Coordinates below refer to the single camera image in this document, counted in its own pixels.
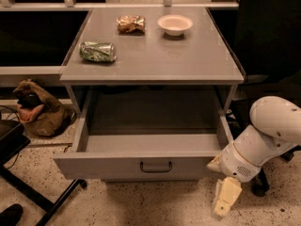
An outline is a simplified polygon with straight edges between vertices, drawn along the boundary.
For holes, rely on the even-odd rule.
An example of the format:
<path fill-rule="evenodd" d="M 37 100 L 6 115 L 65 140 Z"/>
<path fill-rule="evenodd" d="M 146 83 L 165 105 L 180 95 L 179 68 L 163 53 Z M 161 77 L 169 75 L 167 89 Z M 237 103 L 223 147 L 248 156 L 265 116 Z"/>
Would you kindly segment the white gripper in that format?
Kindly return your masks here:
<path fill-rule="evenodd" d="M 260 167 L 250 164 L 238 153 L 233 142 L 210 161 L 207 168 L 229 176 L 224 180 L 218 179 L 215 187 L 213 214 L 219 218 L 223 218 L 238 200 L 242 192 L 240 182 L 251 181 L 261 171 Z"/>

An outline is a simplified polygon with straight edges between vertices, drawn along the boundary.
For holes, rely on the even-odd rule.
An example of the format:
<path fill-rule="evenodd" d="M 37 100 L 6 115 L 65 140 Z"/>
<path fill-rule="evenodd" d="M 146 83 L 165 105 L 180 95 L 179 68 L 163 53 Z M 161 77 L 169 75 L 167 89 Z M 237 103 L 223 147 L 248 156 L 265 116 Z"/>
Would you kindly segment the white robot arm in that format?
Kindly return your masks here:
<path fill-rule="evenodd" d="M 226 178 L 216 183 L 213 212 L 224 217 L 238 200 L 241 184 L 251 181 L 270 159 L 301 144 L 301 108 L 290 101 L 265 96 L 249 110 L 251 123 L 209 164 Z"/>

